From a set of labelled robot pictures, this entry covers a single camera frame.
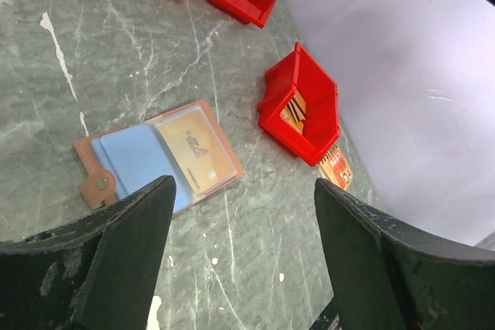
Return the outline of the gold credit card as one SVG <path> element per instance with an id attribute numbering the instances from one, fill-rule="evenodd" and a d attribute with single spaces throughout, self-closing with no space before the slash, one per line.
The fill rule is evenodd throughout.
<path id="1" fill-rule="evenodd" d="M 209 192 L 237 174 L 199 106 L 165 118 L 158 130 L 195 195 Z"/>

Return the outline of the red bin with gold cards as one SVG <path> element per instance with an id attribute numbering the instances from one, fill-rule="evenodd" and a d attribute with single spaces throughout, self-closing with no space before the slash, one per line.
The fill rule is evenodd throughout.
<path id="1" fill-rule="evenodd" d="M 310 166 L 340 136 L 337 84 L 297 42 L 265 72 L 258 126 Z"/>

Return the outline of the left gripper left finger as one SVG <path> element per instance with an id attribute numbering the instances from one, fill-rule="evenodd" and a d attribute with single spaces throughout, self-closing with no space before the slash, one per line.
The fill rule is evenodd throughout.
<path id="1" fill-rule="evenodd" d="M 162 176 L 125 199 L 1 244 L 3 329 L 144 329 L 172 219 Z"/>

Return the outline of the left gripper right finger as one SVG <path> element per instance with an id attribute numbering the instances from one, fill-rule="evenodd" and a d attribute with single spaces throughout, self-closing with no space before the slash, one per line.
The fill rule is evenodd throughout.
<path id="1" fill-rule="evenodd" d="M 314 189 L 333 296 L 316 329 L 492 329 L 494 254 L 367 205 L 325 179 Z"/>

